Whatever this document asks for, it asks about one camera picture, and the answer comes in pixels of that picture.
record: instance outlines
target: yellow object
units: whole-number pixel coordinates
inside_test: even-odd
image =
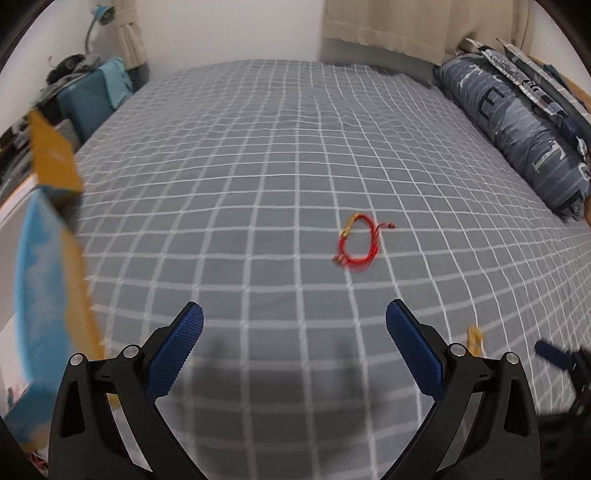
[[[38,110],[29,113],[31,126],[31,151],[33,170],[38,184],[48,190],[48,195],[57,194],[60,201],[67,200],[84,191],[82,180],[76,170],[72,145],[57,132]]]
[[[473,356],[483,355],[484,333],[475,325],[468,327],[468,351]]]

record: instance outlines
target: textured blue pad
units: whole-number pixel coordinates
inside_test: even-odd
[[[152,402],[170,392],[203,331],[203,322],[203,310],[195,304],[154,355],[148,366],[148,378],[144,387],[146,395]]]
[[[574,367],[573,356],[570,353],[565,353],[548,342],[538,340],[535,343],[534,349],[535,353],[545,360],[548,360],[548,362],[553,364],[556,368],[569,371]]]
[[[413,320],[395,301],[386,309],[386,328],[421,392],[439,400],[444,392],[443,365]]]

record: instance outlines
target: gray pillow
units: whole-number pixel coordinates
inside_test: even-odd
[[[447,62],[435,77],[550,210],[583,218],[591,193],[587,165],[515,85],[480,54]]]

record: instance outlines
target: bed sheet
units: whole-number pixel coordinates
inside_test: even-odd
[[[435,87],[360,65],[198,67],[144,87],[78,159],[111,352],[189,300],[205,311],[157,404],[212,479],[379,478],[431,406],[386,331],[394,298],[448,342],[478,325],[488,356],[516,352],[538,408],[572,399],[533,346],[591,344],[589,227],[552,215]],[[397,225],[362,272],[332,263],[355,211]]]

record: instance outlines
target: silver screw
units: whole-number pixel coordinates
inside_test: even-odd
[[[72,355],[72,357],[70,358],[70,364],[71,365],[80,365],[82,363],[82,360],[84,360],[84,357],[82,356],[82,354],[76,353],[75,355]]]
[[[466,349],[464,348],[463,345],[460,345],[459,343],[454,343],[450,347],[450,350],[452,351],[452,353],[455,356],[464,356],[464,355],[466,355]]]
[[[133,358],[138,353],[139,353],[139,348],[137,348],[135,345],[126,346],[125,350],[123,350],[123,356],[125,358]]]
[[[510,364],[517,365],[519,363],[519,357],[516,353],[509,352],[506,358]]]

